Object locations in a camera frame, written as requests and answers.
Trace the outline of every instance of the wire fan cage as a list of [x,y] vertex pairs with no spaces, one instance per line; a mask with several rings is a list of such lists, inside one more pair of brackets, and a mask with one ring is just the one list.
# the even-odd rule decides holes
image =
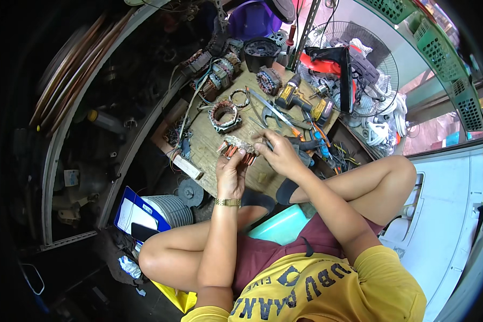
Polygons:
[[[358,47],[355,39],[359,39],[364,47],[372,49],[368,54],[370,49],[364,49],[361,53],[367,54],[366,59],[380,75],[378,81],[372,85],[358,74],[353,74],[353,86],[356,84],[353,116],[369,117],[391,113],[399,88],[399,71],[390,49],[372,31],[352,22],[333,21],[323,23],[312,30],[306,44],[311,47],[327,48],[345,42]],[[333,98],[339,103],[336,93]]]

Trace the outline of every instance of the purple bucket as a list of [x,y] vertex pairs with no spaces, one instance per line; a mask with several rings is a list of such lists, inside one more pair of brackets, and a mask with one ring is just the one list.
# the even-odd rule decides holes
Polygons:
[[263,1],[248,1],[238,6],[229,17],[229,32],[234,38],[249,40],[278,31],[283,22]]

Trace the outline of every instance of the maroon shorts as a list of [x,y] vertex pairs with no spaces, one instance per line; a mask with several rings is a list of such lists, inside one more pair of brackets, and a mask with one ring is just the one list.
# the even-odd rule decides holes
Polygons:
[[[365,220],[376,235],[384,228],[368,219]],[[234,296],[238,297],[250,281],[279,258],[290,254],[306,253],[307,246],[302,237],[307,239],[315,253],[333,255],[338,258],[345,257],[340,244],[318,213],[304,226],[295,241],[284,246],[273,241],[238,234],[236,271],[233,281]]]

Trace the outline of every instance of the wooden workbench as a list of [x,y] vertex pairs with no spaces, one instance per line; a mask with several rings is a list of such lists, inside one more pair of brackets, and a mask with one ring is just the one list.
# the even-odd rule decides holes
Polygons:
[[[283,83],[288,81],[294,75],[292,72],[286,71],[283,66],[277,63],[274,63],[272,67],[279,72]],[[266,98],[266,94],[261,91],[258,83],[256,82],[255,74],[250,73],[247,70],[245,63],[242,63],[241,71],[242,72],[240,75],[234,79],[232,86],[221,93],[220,96],[228,96],[233,90],[248,86],[251,89],[256,90],[257,93],[259,93],[262,97]],[[305,81],[301,82],[299,90],[303,92],[306,97],[309,97],[309,95],[313,93],[313,90]],[[239,103],[245,100],[245,97],[243,94],[236,94],[233,100],[235,103]],[[261,129],[258,124],[249,119],[249,116],[258,120],[258,117],[255,113],[261,115],[261,111],[263,109],[263,104],[256,98],[253,97],[251,101],[255,110],[251,108],[250,105],[245,107],[241,111],[242,126],[237,130],[228,133],[228,135],[236,136],[247,142],[252,142],[251,135]],[[318,98],[313,98],[310,101],[312,104],[316,104],[318,102]],[[210,120],[208,119],[208,113],[206,110],[201,112],[197,110],[196,106],[198,104],[198,100],[196,100],[194,103],[195,104],[192,106],[189,112],[189,116],[193,120],[193,123],[190,127],[190,129],[193,131],[193,136],[190,141],[192,151],[191,159],[193,164],[204,172],[202,178],[197,180],[197,182],[212,196],[216,197],[215,166],[219,156],[217,149],[222,144],[224,136],[219,135],[214,130]],[[302,112],[297,106],[292,107],[289,111],[287,111],[287,113],[290,114],[294,119],[303,120]],[[333,111],[329,121],[324,126],[326,133],[331,128],[337,117],[338,112]],[[267,118],[267,123],[270,129],[279,130],[283,135],[293,136],[290,127],[285,125],[283,122],[281,122],[282,128],[277,126],[277,123],[273,118]],[[310,139],[308,131],[306,131],[305,138],[307,140]],[[261,180],[263,175],[260,176],[260,174],[266,174],[264,180]],[[263,157],[258,157],[256,162],[247,170],[246,186],[253,190],[263,192],[275,199],[276,191],[283,180],[284,177],[278,175]]]

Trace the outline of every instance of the yellow t-shirt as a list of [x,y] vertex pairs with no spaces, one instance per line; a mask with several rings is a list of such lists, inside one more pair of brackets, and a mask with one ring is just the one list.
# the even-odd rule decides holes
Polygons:
[[354,267],[347,260],[304,253],[287,255],[245,287],[231,312],[203,306],[181,322],[421,321],[426,297],[390,248],[361,253]]

